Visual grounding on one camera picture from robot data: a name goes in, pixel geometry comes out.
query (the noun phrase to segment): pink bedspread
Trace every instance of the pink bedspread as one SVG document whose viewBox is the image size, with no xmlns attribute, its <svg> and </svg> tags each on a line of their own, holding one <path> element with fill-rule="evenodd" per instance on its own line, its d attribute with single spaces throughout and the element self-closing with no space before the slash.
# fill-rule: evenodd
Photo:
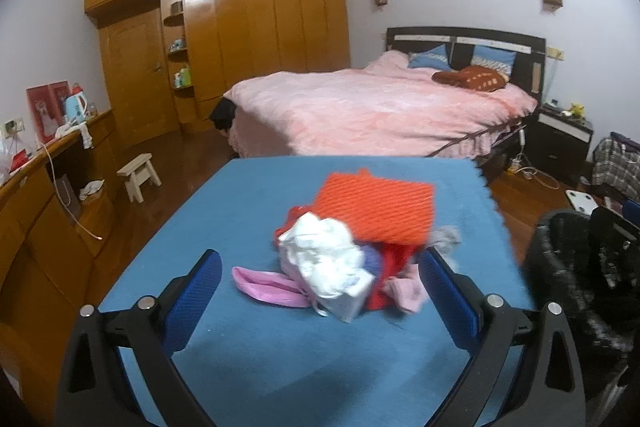
<svg viewBox="0 0 640 427">
<path fill-rule="evenodd" d="M 274 155 L 444 156 L 487 154 L 537 101 L 508 84 L 495 92 L 443 86 L 430 68 L 409 70 L 390 51 L 363 70 L 275 73 L 236 84 L 229 142 L 243 157 Z"/>
</svg>

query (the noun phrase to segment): red picture frame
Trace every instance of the red picture frame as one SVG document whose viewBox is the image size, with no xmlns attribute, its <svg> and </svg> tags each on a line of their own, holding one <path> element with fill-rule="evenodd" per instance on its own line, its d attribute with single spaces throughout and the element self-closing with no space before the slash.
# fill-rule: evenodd
<svg viewBox="0 0 640 427">
<path fill-rule="evenodd" d="M 56 120 L 58 120 L 58 125 L 64 125 L 66 113 L 65 100 L 71 96 L 69 83 L 63 80 L 62 82 L 49 84 L 49 89 L 51 90 L 54 102 L 56 102 Z"/>
<path fill-rule="evenodd" d="M 36 135 L 41 143 L 46 144 L 56 137 L 59 127 L 58 104 L 52 90 L 49 86 L 31 87 L 27 89 L 27 100 Z"/>
</svg>

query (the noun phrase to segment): wall socket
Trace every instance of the wall socket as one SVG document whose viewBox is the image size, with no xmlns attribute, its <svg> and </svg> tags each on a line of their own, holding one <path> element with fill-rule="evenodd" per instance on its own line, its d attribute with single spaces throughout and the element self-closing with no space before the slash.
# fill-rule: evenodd
<svg viewBox="0 0 640 427">
<path fill-rule="evenodd" d="M 564 60 L 564 51 L 558 48 L 547 48 L 546 56 L 549 58 L 554 58 L 555 60 Z"/>
<path fill-rule="evenodd" d="M 16 118 L 15 120 L 4 122 L 2 127 L 0 127 L 0 133 L 4 139 L 14 136 L 16 133 L 21 131 L 24 131 L 24 120 L 22 118 Z"/>
</svg>

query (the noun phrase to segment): pink fabric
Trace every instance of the pink fabric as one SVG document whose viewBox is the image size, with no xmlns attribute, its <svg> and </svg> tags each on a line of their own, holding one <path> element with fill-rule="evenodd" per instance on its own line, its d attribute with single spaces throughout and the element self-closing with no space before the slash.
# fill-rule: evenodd
<svg viewBox="0 0 640 427">
<path fill-rule="evenodd" d="M 225 94 L 238 106 L 229 142 L 244 157 L 428 156 L 466 138 L 442 155 L 473 157 L 535 110 L 537 101 L 511 84 L 494 92 L 444 86 L 431 80 L 436 70 L 407 64 L 391 51 L 364 70 L 240 82 Z"/>
<path fill-rule="evenodd" d="M 270 304 L 278 304 L 289 308 L 309 308 L 311 299 L 303 289 L 282 273 L 256 272 L 234 266 L 231 275 L 242 293 Z"/>
<path fill-rule="evenodd" d="M 428 301 L 429 294 L 420 280 L 417 264 L 410 264 L 397 277 L 389 277 L 382 286 L 404 313 L 417 313 Z"/>
</svg>

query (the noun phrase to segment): nightstand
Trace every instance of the nightstand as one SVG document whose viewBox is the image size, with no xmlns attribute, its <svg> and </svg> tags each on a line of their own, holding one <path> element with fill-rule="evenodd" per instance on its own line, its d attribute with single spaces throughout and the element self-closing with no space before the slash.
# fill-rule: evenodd
<svg viewBox="0 0 640 427">
<path fill-rule="evenodd" d="M 556 180 L 576 187 L 593 139 L 593 126 L 542 108 L 527 127 L 525 154 L 531 164 Z"/>
</svg>

